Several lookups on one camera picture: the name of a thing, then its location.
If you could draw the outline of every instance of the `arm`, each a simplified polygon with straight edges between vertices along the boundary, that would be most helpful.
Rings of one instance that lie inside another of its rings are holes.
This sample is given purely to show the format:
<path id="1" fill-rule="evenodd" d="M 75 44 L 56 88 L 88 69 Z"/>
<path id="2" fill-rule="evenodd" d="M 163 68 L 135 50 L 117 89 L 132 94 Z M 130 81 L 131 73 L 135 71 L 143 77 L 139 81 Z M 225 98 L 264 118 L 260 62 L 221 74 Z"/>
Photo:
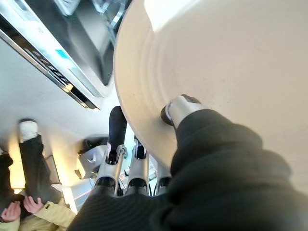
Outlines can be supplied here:
<path id="1" fill-rule="evenodd" d="M 9 223 L 0 223 L 0 231 L 18 231 L 19 225 L 20 225 L 19 219 Z"/>
<path id="2" fill-rule="evenodd" d="M 53 202 L 47 202 L 34 215 L 62 228 L 67 228 L 76 216 L 69 208 L 54 204 Z"/>
<path id="3" fill-rule="evenodd" d="M 253 131 L 206 109 L 184 118 L 176 135 L 173 206 L 152 217 L 154 230 L 308 230 L 306 196 Z"/>

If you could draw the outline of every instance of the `hand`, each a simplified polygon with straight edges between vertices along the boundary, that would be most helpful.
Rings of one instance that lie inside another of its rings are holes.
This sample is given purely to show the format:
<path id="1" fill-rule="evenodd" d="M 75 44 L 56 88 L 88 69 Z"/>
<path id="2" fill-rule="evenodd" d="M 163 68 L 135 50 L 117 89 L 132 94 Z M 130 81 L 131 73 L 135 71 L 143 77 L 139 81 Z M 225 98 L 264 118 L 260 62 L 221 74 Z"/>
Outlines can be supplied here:
<path id="1" fill-rule="evenodd" d="M 1 214 L 4 222 L 12 222 L 20 218 L 20 201 L 15 201 L 14 203 L 10 203 L 9 207 L 4 209 Z"/>
<path id="2" fill-rule="evenodd" d="M 24 207 L 29 213 L 37 213 L 44 207 L 44 204 L 40 198 L 38 198 L 38 203 L 35 203 L 31 196 L 26 196 Z"/>

